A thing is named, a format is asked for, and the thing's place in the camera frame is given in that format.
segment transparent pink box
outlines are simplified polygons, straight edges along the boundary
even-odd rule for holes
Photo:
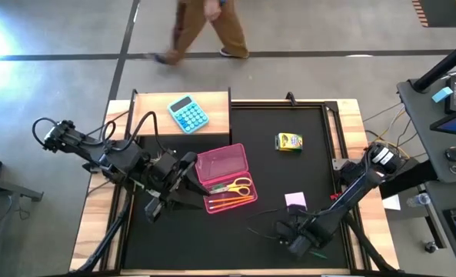
[[[253,199],[246,202],[227,205],[225,207],[210,209],[214,205],[223,204],[223,202],[209,203],[209,200],[227,199],[239,197],[237,192],[223,192],[204,197],[205,209],[210,214],[222,212],[228,209],[233,209],[241,205],[255,202],[258,198],[255,190],[255,183],[248,172],[248,161],[246,160],[245,148],[241,143],[214,149],[208,152],[198,154],[198,160],[195,164],[198,180],[208,190],[215,185],[231,184],[237,178],[246,177],[251,180],[250,193],[254,196]]]

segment blue sticky note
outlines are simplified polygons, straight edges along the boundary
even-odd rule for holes
[[[439,101],[447,98],[450,94],[452,94],[453,91],[449,87],[442,88],[439,92],[436,92],[435,95],[433,95],[433,101],[438,103]]]

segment black table surface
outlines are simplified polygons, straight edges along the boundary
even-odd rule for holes
[[[444,233],[450,242],[453,253],[456,256],[456,240],[454,233],[451,231],[443,211],[447,209],[456,209],[456,183],[426,182],[426,190],[431,197],[431,202],[438,214]]]
[[[414,91],[409,82],[398,83],[397,88],[438,179],[442,182],[456,182],[456,174],[450,171],[450,163],[444,156],[446,149],[456,146],[456,135],[429,129],[431,123],[446,116],[444,102],[435,103],[431,99],[445,84],[446,81],[439,80],[425,94]]]
[[[303,192],[308,210],[323,209],[334,193],[330,158],[325,144],[321,110],[250,110],[231,112],[233,143],[244,145],[249,172],[258,200],[236,209],[209,215],[205,210],[163,214],[154,225],[144,218],[146,194],[136,196],[125,244],[124,269],[345,269],[348,267],[341,231],[319,251],[323,259],[307,254],[300,260],[285,245],[247,230],[247,217],[285,207],[284,194]],[[293,132],[304,137],[302,153],[275,151],[275,135]],[[161,137],[178,150],[204,152],[228,144],[227,135],[183,135]],[[153,138],[145,148],[157,151]],[[249,225],[265,235],[274,235],[275,219],[284,210],[254,218]]]

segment orange pencil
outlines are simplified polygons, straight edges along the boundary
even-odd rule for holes
[[[233,202],[229,202],[229,203],[225,203],[225,204],[215,205],[215,206],[209,207],[209,209],[222,208],[222,207],[225,207],[225,206],[228,206],[228,205],[234,205],[234,204],[238,204],[238,203],[243,203],[243,202],[246,202],[246,201],[250,201],[250,200],[252,200],[252,199],[253,199],[253,196],[252,196],[252,197],[249,197],[249,198],[246,198],[246,199],[238,200],[238,201],[233,201]]]
[[[218,203],[218,202],[226,202],[231,200],[241,200],[241,199],[249,199],[253,196],[239,196],[239,197],[231,197],[228,199],[216,199],[216,200],[209,200],[209,203]]]

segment brown pants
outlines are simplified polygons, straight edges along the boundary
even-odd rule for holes
[[[224,51],[235,57],[247,58],[248,50],[235,13],[235,1],[227,0],[221,10],[219,17],[211,24],[224,45]],[[175,64],[185,56],[188,47],[204,28],[205,22],[204,0],[178,0],[173,42],[166,54],[169,63]]]

